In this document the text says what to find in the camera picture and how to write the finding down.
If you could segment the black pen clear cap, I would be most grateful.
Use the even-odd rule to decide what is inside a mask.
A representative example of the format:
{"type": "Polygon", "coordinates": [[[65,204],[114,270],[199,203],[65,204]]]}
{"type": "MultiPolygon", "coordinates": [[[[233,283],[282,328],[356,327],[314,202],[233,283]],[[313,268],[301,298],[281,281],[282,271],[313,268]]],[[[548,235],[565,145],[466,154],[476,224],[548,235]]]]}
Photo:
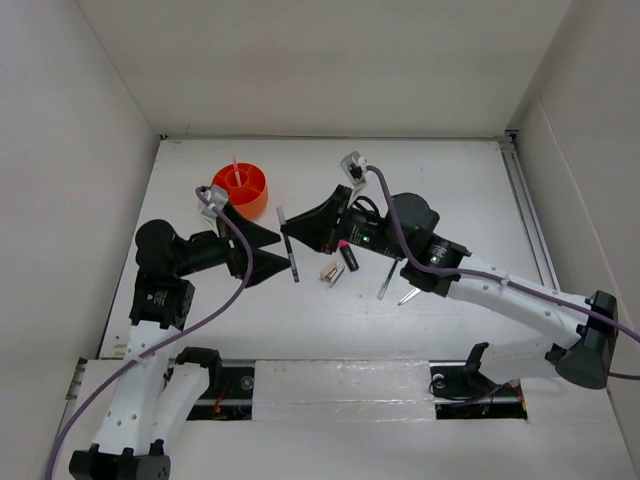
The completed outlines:
{"type": "Polygon", "coordinates": [[[282,206],[277,206],[276,207],[276,214],[277,214],[277,218],[278,218],[278,222],[279,222],[282,238],[283,238],[283,241],[284,241],[286,253],[287,253],[287,256],[288,256],[288,259],[289,259],[289,262],[290,262],[290,269],[291,269],[291,272],[292,272],[293,280],[294,280],[295,283],[298,283],[298,282],[300,282],[300,277],[299,277],[299,271],[298,271],[297,264],[296,264],[296,261],[295,261],[295,256],[294,256],[293,248],[292,248],[292,245],[291,245],[291,241],[290,241],[289,236],[287,234],[285,234],[284,231],[282,230],[282,228],[284,227],[284,225],[286,223],[284,210],[283,210],[282,206]]]}

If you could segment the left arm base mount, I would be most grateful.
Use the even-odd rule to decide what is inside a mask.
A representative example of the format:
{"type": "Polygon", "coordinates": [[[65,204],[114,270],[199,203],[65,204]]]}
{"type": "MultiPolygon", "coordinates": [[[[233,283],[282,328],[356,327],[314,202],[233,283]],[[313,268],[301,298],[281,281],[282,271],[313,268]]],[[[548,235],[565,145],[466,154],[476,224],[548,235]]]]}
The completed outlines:
{"type": "Polygon", "coordinates": [[[222,366],[219,381],[196,401],[188,421],[249,421],[255,386],[254,363],[222,366]]]}

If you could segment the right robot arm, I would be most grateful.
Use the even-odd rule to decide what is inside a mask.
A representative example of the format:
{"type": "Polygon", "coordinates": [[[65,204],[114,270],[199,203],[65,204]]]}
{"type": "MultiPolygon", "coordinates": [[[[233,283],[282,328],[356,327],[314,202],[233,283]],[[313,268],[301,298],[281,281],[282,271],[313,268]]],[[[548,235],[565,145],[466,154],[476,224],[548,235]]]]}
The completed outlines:
{"type": "Polygon", "coordinates": [[[496,384],[525,377],[559,376],[592,390],[608,381],[618,333],[617,300],[598,290],[589,297],[566,294],[528,282],[482,262],[464,246],[435,234],[439,215],[414,193],[395,194],[394,210],[380,215],[351,201],[339,185],[321,205],[283,221],[281,231],[319,253],[339,242],[408,261],[401,275],[413,287],[443,298],[481,306],[536,332],[527,342],[472,347],[461,371],[465,387],[483,394],[496,384]]]}

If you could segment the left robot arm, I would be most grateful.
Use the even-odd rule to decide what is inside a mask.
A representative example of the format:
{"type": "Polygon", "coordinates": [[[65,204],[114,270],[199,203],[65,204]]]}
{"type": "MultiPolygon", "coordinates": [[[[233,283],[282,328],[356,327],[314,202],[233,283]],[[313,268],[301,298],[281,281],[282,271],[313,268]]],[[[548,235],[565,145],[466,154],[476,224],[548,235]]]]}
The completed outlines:
{"type": "Polygon", "coordinates": [[[222,387],[218,351],[186,347],[187,316],[195,296],[191,274],[225,265],[242,288],[256,286],[290,266],[267,251],[274,231],[245,219],[229,203],[214,206],[215,230],[181,238],[166,220],[143,224],[135,236],[134,284],[125,371],[91,445],[73,452],[75,479],[166,479],[170,450],[201,396],[222,387]]]}

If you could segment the pink thin pen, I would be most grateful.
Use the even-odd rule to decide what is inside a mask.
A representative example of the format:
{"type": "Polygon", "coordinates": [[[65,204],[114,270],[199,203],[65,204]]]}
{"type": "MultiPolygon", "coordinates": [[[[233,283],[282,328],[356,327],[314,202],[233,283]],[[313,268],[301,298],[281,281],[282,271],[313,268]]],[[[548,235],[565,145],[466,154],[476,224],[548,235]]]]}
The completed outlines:
{"type": "Polygon", "coordinates": [[[239,164],[235,155],[232,156],[232,164],[234,169],[234,174],[236,178],[236,185],[240,187],[242,185],[242,177],[239,169],[239,164]]]}

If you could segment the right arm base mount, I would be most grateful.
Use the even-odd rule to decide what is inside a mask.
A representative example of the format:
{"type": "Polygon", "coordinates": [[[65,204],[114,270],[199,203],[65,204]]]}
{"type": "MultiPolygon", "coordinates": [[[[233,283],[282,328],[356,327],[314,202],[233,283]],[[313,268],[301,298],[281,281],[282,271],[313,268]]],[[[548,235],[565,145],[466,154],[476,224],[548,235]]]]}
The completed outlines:
{"type": "Polygon", "coordinates": [[[464,361],[430,364],[428,392],[437,420],[527,420],[519,381],[498,384],[479,371],[487,342],[476,344],[464,361]]]}

